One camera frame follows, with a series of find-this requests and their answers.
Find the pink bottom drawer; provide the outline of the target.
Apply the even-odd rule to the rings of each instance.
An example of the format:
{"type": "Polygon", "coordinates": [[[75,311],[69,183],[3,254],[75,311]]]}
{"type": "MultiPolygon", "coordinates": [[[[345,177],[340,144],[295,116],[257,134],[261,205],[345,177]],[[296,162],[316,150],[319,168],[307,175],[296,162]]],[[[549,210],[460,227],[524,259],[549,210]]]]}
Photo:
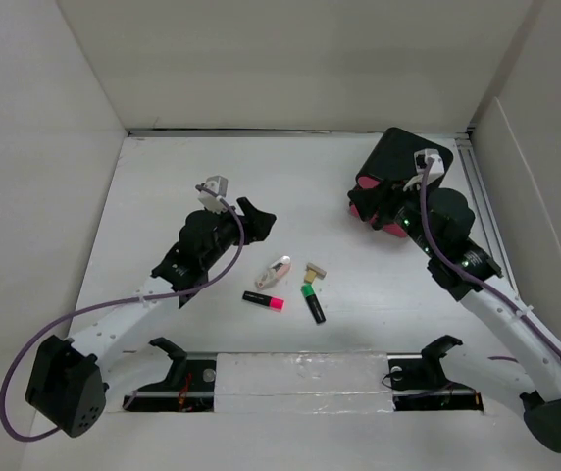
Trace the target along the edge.
{"type": "Polygon", "coordinates": [[[374,222],[371,224],[371,227],[374,230],[380,230],[383,232],[386,232],[388,234],[390,234],[391,236],[395,236],[398,238],[406,238],[407,234],[405,233],[405,231],[397,224],[395,223],[387,223],[387,224],[381,224],[378,222],[374,222]]]}

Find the black drawer cabinet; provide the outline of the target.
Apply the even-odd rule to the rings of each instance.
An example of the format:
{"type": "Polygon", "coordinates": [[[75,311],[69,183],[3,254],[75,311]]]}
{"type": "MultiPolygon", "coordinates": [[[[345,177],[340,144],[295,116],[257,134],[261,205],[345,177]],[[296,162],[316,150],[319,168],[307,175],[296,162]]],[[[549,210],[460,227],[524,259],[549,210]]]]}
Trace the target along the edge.
{"type": "MultiPolygon", "coordinates": [[[[357,173],[355,185],[358,177],[371,176],[380,181],[404,181],[405,186],[418,175],[414,164],[414,153],[425,148],[437,149],[445,170],[450,169],[454,156],[448,148],[400,128],[387,129],[357,173]]],[[[403,189],[402,205],[407,198],[416,195],[417,193],[411,189],[403,189]]]]}

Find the white pink correction tape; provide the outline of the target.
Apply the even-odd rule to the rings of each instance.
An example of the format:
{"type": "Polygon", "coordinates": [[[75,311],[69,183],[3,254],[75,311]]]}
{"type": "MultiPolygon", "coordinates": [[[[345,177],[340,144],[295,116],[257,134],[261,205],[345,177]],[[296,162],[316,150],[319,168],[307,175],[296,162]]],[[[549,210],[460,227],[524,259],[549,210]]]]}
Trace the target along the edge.
{"type": "Polygon", "coordinates": [[[254,282],[255,288],[258,290],[267,289],[275,285],[282,277],[284,277],[291,268],[291,258],[282,256],[275,262],[270,264],[254,282]]]}

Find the tan wooden stamp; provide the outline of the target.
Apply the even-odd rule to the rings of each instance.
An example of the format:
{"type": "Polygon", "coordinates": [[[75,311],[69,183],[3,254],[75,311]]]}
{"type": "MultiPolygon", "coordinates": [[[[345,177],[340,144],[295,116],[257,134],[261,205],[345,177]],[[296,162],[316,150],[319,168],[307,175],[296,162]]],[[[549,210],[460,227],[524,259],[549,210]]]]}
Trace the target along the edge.
{"type": "Polygon", "coordinates": [[[306,264],[306,271],[304,275],[305,284],[313,284],[316,279],[323,279],[327,275],[327,271],[318,267],[317,265],[308,262],[306,264]]]}

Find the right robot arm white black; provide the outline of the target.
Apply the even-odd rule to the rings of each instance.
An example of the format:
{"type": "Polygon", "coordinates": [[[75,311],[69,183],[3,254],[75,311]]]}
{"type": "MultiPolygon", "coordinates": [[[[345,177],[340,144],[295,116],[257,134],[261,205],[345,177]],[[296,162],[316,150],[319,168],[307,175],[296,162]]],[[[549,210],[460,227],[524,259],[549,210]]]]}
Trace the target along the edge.
{"type": "Polygon", "coordinates": [[[547,449],[561,453],[561,341],[518,298],[500,267],[470,238],[475,220],[466,198],[451,188],[418,183],[357,186],[348,197],[359,218],[399,226],[429,257],[433,280],[475,315],[507,348],[510,360],[477,355],[444,335],[426,345],[411,367],[392,375],[393,387],[410,379],[426,389],[451,384],[484,393],[520,416],[547,449]]]}

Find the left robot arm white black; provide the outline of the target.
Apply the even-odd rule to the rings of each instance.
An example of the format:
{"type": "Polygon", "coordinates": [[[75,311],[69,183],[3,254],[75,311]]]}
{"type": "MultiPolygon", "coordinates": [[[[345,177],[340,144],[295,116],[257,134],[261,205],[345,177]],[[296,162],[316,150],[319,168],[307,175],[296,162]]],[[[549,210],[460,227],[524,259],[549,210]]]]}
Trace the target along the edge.
{"type": "Polygon", "coordinates": [[[128,351],[152,346],[157,358],[151,377],[164,389],[185,384],[187,354],[158,333],[167,311],[164,301],[184,306],[211,284],[210,269],[231,248],[242,249],[270,234],[277,217],[257,209],[245,197],[219,213],[190,213],[178,241],[151,271],[139,294],[103,305],[105,315],[66,339],[44,340],[34,359],[26,402],[71,438],[86,433],[114,394],[112,368],[128,351]]]}

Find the pink highlighter black body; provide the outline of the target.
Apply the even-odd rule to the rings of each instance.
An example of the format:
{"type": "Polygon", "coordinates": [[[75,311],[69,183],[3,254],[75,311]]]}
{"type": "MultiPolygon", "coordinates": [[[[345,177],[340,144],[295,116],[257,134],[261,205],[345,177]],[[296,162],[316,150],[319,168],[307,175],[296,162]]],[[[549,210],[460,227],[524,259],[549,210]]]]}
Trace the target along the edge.
{"type": "Polygon", "coordinates": [[[282,311],[284,307],[283,299],[265,295],[260,292],[245,291],[242,295],[242,299],[246,302],[266,307],[275,311],[282,311]]]}

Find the green highlighter black body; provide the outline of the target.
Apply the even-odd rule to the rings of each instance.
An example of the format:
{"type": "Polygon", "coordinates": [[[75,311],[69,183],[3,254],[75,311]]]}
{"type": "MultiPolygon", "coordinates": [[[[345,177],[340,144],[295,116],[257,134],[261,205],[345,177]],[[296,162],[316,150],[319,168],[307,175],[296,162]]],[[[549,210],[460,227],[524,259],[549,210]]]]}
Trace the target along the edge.
{"type": "Polygon", "coordinates": [[[317,325],[321,325],[323,323],[326,322],[326,316],[324,314],[324,310],[320,304],[320,301],[317,297],[317,295],[315,294],[315,291],[312,287],[311,284],[304,284],[301,287],[301,293],[303,295],[303,298],[305,299],[305,302],[307,303],[307,306],[309,308],[309,311],[311,313],[311,315],[313,316],[315,322],[317,325]]]}

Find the aluminium rail right side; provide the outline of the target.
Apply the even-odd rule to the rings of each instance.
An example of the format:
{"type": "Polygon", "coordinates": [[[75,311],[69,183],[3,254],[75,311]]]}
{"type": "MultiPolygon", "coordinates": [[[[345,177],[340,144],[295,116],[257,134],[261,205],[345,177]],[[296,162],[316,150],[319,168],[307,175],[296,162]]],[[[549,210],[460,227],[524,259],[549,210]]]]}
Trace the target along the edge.
{"type": "Polygon", "coordinates": [[[508,284],[515,293],[514,302],[520,307],[525,307],[526,303],[520,296],[505,244],[502,240],[500,229],[494,216],[488,193],[485,189],[473,144],[465,134],[458,134],[455,138],[455,144],[463,173],[471,193],[472,205],[477,215],[473,239],[478,245],[481,245],[500,266],[504,284],[508,284]]]}

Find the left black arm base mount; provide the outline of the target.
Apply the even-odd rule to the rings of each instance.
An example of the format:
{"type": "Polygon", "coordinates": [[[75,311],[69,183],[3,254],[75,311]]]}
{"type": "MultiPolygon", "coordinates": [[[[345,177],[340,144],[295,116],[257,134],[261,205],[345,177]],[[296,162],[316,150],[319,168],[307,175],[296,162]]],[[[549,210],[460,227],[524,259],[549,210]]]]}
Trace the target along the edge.
{"type": "Polygon", "coordinates": [[[158,380],[125,395],[122,409],[126,412],[213,412],[218,355],[187,353],[165,338],[156,338],[149,345],[151,353],[161,350],[165,354],[169,368],[158,380]]]}

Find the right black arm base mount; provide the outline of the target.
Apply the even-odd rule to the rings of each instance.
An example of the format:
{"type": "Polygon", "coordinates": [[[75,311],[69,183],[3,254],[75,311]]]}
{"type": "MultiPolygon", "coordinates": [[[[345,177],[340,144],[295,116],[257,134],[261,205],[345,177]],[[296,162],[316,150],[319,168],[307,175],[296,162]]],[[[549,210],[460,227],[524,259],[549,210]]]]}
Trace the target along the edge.
{"type": "Polygon", "coordinates": [[[420,353],[389,354],[388,372],[382,385],[392,391],[395,412],[476,411],[483,412],[481,395],[449,380],[440,360],[463,342],[442,336],[420,353]]]}

